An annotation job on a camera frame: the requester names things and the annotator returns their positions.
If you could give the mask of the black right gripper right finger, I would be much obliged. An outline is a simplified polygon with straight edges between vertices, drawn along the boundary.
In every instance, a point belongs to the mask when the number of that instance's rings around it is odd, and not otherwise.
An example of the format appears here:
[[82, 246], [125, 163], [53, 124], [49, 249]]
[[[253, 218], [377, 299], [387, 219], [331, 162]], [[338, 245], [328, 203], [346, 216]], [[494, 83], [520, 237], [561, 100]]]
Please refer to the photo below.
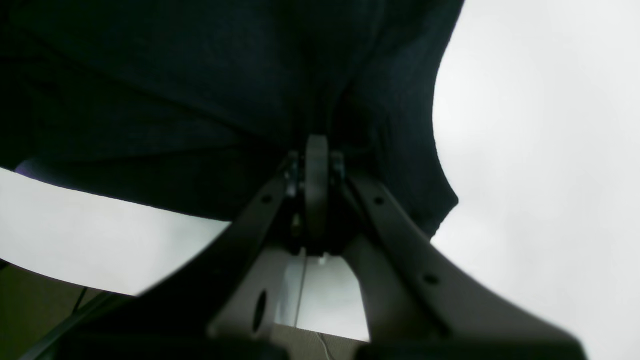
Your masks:
[[370, 342], [356, 360], [585, 360], [566, 330], [440, 253], [382, 183], [316, 137], [316, 246], [356, 276]]

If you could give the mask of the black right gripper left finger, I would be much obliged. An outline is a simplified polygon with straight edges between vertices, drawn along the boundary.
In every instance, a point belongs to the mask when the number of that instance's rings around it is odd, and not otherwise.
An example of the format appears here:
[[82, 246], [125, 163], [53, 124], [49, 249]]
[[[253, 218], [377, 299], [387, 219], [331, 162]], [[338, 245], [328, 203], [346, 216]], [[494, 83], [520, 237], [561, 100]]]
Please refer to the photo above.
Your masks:
[[318, 242], [318, 136], [291, 152], [240, 215], [141, 295], [101, 295], [52, 360], [287, 360], [270, 341], [290, 259]]

